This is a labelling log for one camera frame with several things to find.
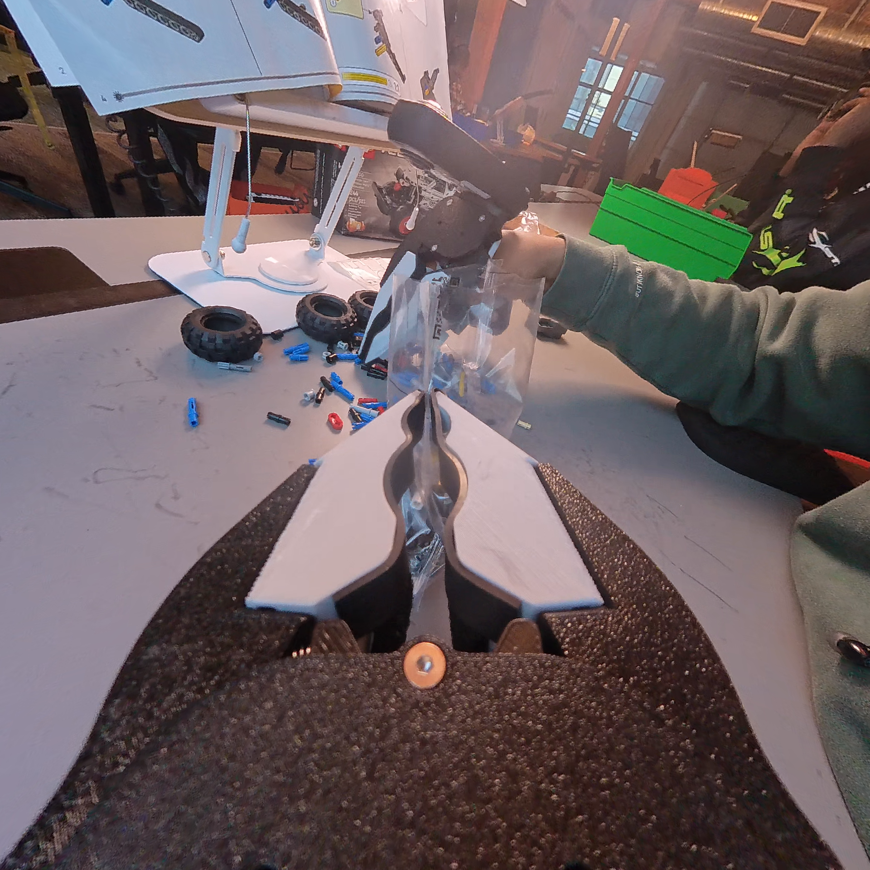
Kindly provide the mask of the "building instruction booklet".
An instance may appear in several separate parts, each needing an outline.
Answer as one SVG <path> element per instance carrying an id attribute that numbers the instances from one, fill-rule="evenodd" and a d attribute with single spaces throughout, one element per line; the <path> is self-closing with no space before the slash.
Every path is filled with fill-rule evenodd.
<path id="1" fill-rule="evenodd" d="M 5 3 L 52 84 L 102 115 L 234 94 L 302 91 L 388 113 L 450 115 L 442 3 Z"/>

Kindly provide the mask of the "clear plastic bag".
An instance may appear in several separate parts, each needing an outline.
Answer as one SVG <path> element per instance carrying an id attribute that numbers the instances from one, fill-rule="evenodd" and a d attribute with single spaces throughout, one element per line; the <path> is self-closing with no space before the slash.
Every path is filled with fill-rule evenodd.
<path id="1" fill-rule="evenodd" d="M 394 392 L 441 391 L 500 436 L 524 406 L 544 279 L 520 275 L 504 244 L 485 264 L 427 270 L 405 289 L 406 336 L 391 338 Z"/>

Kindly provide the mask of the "person's right hand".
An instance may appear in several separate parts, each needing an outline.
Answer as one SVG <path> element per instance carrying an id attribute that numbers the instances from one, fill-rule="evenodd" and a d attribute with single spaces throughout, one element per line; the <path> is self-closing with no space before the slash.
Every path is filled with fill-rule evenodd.
<path id="1" fill-rule="evenodd" d="M 543 281 L 549 290 L 557 280 L 567 255 L 567 243 L 560 236 L 502 230 L 501 241 L 491 259 L 502 270 L 523 280 Z"/>

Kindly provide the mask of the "grey desk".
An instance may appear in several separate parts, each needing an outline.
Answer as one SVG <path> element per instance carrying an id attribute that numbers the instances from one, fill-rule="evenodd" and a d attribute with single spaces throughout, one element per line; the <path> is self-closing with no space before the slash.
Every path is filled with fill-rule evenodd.
<path id="1" fill-rule="evenodd" d="M 58 789 L 174 585 L 343 440 L 321 412 L 299 407 L 278 343 L 252 374 L 194 360 L 179 335 L 190 308 L 171 297 L 2 326 L 3 856 Z M 515 443 L 667 575 L 795 803 L 844 868 L 868 868 L 812 713 L 788 560 L 802 507 L 710 460 L 672 407 L 569 334 L 537 343 L 521 416 L 530 430 Z"/>

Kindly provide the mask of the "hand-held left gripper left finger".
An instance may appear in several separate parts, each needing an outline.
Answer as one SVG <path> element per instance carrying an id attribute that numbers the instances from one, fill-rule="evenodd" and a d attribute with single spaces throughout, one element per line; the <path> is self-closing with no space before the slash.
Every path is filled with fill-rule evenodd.
<path id="1" fill-rule="evenodd" d="M 422 399 L 408 395 L 312 469 L 247 607 L 339 616 L 342 598 L 386 570 L 405 539 L 388 473 L 411 445 L 407 418 Z"/>

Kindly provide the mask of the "red plastic bin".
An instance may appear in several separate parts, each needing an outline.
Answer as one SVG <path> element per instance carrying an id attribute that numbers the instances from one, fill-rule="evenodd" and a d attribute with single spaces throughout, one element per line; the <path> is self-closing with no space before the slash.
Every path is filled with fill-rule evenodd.
<path id="1" fill-rule="evenodd" d="M 698 167 L 674 168 L 661 184 L 659 194 L 702 211 L 716 189 L 717 183 L 708 171 Z"/>

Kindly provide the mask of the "orange crate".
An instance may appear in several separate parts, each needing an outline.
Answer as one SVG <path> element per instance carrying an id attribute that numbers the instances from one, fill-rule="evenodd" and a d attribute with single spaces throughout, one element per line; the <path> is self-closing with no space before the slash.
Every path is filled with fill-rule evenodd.
<path id="1" fill-rule="evenodd" d="M 254 183 L 251 215 L 299 215 L 312 212 L 312 189 L 302 184 L 277 187 Z M 227 201 L 227 215 L 244 216 L 248 207 L 248 185 L 233 181 Z"/>

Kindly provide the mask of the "person's right forearm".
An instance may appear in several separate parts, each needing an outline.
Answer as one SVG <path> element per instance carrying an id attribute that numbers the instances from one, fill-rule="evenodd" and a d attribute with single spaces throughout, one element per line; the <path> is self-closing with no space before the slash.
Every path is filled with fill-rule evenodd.
<path id="1" fill-rule="evenodd" d="M 567 240 L 546 314 L 725 426 L 869 457 L 869 285 L 741 290 Z"/>

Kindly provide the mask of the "pile of small toy parts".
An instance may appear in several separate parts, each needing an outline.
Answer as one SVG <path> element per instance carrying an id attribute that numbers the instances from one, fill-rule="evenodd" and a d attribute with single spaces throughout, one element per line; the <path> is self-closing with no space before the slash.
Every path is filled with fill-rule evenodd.
<path id="1" fill-rule="evenodd" d="M 354 343 L 318 345 L 301 341 L 285 348 L 282 358 L 299 383 L 299 407 L 321 412 L 328 429 L 331 412 L 339 414 L 344 427 L 351 430 L 385 413 L 387 401 L 384 394 L 377 393 L 376 382 L 385 382 L 386 365 L 360 368 Z"/>

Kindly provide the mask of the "black toy set box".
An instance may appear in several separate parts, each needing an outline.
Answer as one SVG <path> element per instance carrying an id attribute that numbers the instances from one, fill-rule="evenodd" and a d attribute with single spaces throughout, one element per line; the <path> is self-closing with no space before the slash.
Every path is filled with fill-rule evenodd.
<path id="1" fill-rule="evenodd" d="M 422 218 L 455 192 L 454 183 L 417 169 L 401 156 L 369 151 L 337 230 L 346 237 L 395 242 L 409 233 L 407 223 L 415 208 Z"/>

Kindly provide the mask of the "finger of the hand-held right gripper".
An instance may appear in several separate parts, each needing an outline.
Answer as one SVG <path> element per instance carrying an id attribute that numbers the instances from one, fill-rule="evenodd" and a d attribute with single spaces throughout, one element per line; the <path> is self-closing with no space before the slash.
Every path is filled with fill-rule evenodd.
<path id="1" fill-rule="evenodd" d="M 370 368 L 377 360 L 392 367 L 399 352 L 422 341 L 426 326 L 426 269 L 421 258 L 404 254 L 377 294 L 358 360 Z"/>

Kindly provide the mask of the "green plastic bin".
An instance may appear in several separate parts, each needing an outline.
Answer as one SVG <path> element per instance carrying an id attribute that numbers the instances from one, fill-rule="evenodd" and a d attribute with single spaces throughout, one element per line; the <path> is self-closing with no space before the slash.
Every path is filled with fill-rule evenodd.
<path id="1" fill-rule="evenodd" d="M 753 240 L 740 225 L 616 180 L 605 191 L 590 236 L 706 281 L 730 279 Z"/>

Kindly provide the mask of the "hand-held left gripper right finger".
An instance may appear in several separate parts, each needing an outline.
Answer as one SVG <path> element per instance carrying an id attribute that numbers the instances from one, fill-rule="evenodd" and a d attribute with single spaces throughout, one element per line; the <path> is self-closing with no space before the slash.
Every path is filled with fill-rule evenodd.
<path id="1" fill-rule="evenodd" d="M 603 606 L 538 462 L 447 396 L 432 400 L 450 422 L 442 449 L 460 470 L 447 523 L 459 569 L 521 614 Z"/>

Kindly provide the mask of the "white booklet stand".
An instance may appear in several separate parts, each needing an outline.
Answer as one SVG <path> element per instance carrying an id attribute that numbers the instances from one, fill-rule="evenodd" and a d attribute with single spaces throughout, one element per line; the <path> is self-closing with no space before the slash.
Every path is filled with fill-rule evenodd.
<path id="1" fill-rule="evenodd" d="M 314 291 L 342 300 L 360 289 L 330 250 L 330 239 L 369 150 L 386 151 L 388 117 L 279 91 L 224 96 L 151 108 L 178 122 L 214 127 L 210 186 L 199 252 L 161 254 L 148 267 L 201 307 L 230 306 L 253 315 L 265 333 L 297 323 L 298 301 Z M 235 156 L 251 133 L 346 145 L 340 177 L 309 239 L 268 244 L 247 240 L 251 221 L 231 247 L 222 246 Z"/>

